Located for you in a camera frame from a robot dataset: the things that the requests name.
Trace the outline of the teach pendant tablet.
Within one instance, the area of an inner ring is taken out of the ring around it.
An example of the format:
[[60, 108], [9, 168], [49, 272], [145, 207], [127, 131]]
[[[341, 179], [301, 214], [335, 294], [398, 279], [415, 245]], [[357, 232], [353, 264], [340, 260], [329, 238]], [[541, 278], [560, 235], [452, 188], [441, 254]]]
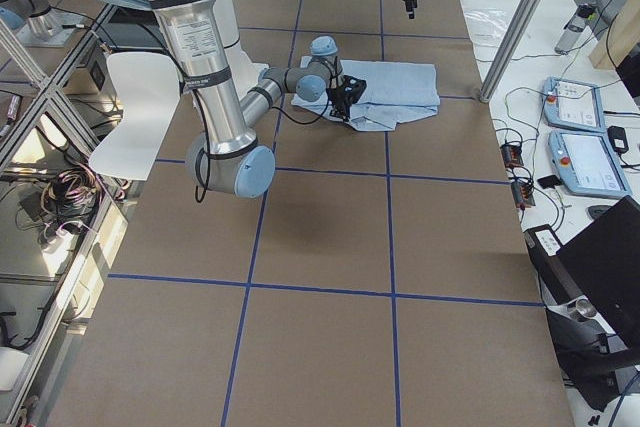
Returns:
[[543, 112], [550, 126], [596, 133], [606, 130], [600, 88], [595, 84], [548, 77], [542, 92]]
[[557, 176], [570, 194], [608, 199], [632, 194], [604, 133], [553, 130], [548, 146]]

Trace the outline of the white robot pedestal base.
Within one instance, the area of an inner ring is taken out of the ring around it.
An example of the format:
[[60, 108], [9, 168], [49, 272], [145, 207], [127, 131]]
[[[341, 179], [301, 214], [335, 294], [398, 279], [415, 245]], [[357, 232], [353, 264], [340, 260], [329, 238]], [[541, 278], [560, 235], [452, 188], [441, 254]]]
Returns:
[[238, 98], [242, 99], [258, 83], [259, 73], [267, 64], [254, 63], [244, 51], [233, 0], [216, 0], [213, 13], [230, 66]]

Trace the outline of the white curved paper sheet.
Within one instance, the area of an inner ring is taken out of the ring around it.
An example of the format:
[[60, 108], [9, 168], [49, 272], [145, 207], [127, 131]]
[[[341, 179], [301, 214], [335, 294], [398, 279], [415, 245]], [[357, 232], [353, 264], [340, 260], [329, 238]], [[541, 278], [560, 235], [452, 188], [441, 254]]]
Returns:
[[123, 117], [92, 152], [89, 166], [110, 177], [145, 181], [180, 101], [177, 70], [168, 56], [149, 52], [112, 54], [107, 68]]

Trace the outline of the upper teach pendant tablet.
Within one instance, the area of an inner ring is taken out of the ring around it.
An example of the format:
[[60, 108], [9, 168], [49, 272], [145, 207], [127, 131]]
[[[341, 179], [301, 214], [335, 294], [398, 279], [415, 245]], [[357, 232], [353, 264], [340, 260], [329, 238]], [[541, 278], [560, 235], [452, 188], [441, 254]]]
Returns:
[[595, 84], [548, 77], [542, 92], [543, 112], [550, 126], [596, 133], [606, 130], [600, 88]]

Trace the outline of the clear water bottle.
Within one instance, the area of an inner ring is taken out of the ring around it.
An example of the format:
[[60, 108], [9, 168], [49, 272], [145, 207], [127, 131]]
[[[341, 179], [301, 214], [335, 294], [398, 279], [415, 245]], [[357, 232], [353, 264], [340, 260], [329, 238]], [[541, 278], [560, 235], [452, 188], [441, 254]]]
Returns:
[[587, 21], [595, 15], [596, 9], [597, 6], [594, 3], [583, 3], [577, 6], [554, 47], [556, 54], [566, 55], [574, 48], [587, 25]]

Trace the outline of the light blue button-up shirt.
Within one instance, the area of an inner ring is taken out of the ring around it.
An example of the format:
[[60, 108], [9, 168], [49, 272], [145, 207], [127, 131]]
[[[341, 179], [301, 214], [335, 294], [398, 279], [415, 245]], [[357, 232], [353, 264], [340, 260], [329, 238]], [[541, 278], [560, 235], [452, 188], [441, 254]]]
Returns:
[[434, 116], [440, 97], [432, 64], [343, 60], [344, 73], [367, 87], [350, 108], [348, 125], [358, 131], [393, 131], [396, 125]]

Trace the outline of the lower teach pendant tablet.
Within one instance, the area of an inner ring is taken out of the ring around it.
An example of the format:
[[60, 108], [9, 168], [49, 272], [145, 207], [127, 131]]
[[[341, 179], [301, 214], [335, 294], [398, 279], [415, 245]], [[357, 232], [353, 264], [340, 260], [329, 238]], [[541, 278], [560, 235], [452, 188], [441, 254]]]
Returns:
[[548, 146], [557, 176], [570, 194], [608, 199], [632, 194], [604, 133], [553, 130]]

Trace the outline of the aluminium frame post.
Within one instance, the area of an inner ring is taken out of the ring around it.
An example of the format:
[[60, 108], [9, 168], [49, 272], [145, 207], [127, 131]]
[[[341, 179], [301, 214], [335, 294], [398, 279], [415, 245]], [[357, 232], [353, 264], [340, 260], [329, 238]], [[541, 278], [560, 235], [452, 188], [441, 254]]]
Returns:
[[520, 0], [480, 88], [478, 94], [480, 102], [488, 103], [491, 100], [540, 1]]

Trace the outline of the clear plastic bag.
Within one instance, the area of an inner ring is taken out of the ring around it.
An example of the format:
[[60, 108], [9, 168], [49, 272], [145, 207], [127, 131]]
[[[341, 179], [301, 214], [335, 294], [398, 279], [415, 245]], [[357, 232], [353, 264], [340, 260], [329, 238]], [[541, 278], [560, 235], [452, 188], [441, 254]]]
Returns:
[[494, 7], [463, 7], [471, 42], [480, 47], [498, 48], [509, 28], [513, 13]]

